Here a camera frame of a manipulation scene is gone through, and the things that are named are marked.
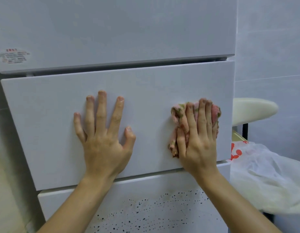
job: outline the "hand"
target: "hand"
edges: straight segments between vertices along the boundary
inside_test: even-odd
[[[211,122],[212,101],[205,98],[199,101],[198,121],[196,123],[193,114],[193,104],[186,108],[186,116],[189,124],[189,143],[186,147],[185,134],[181,128],[177,129],[177,144],[179,159],[184,169],[197,181],[218,173],[216,165],[216,135],[217,125]]]
[[[86,164],[85,177],[91,180],[107,179],[111,182],[124,170],[133,152],[136,136],[131,127],[125,128],[126,142],[122,146],[118,141],[118,133],[124,107],[124,98],[118,97],[109,129],[106,129],[105,91],[98,92],[98,109],[96,125],[94,118],[93,96],[86,97],[85,130],[81,125],[81,116],[74,113],[74,129],[84,149]]]

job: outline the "sticker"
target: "sticker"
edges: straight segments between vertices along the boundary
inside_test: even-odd
[[[9,48],[0,52],[0,61],[7,64],[25,63],[29,57],[29,52],[19,48]]]

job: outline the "pink cloth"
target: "pink cloth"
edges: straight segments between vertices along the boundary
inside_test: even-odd
[[[177,146],[177,128],[183,129],[186,136],[186,145],[188,145],[189,141],[189,125],[186,116],[186,108],[188,103],[178,104],[171,108],[171,116],[174,123],[177,125],[173,130],[170,138],[170,142],[168,144],[168,149],[171,151],[173,157],[178,157],[178,146]],[[198,111],[199,111],[199,102],[194,103],[193,112],[195,121],[198,121]],[[217,105],[212,105],[211,107],[211,122],[214,126],[218,121],[218,118],[221,116],[221,110]]]

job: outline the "refrigerator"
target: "refrigerator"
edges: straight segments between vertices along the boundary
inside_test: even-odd
[[[119,141],[128,125],[137,140],[87,232],[227,232],[167,144],[171,107],[211,99],[229,179],[236,13],[237,0],[0,0],[1,83],[46,219],[85,172],[73,113],[105,90],[108,115],[125,98]]]

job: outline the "white plastic bag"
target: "white plastic bag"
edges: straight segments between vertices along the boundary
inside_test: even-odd
[[[231,184],[257,209],[300,214],[300,162],[253,142],[232,143]]]

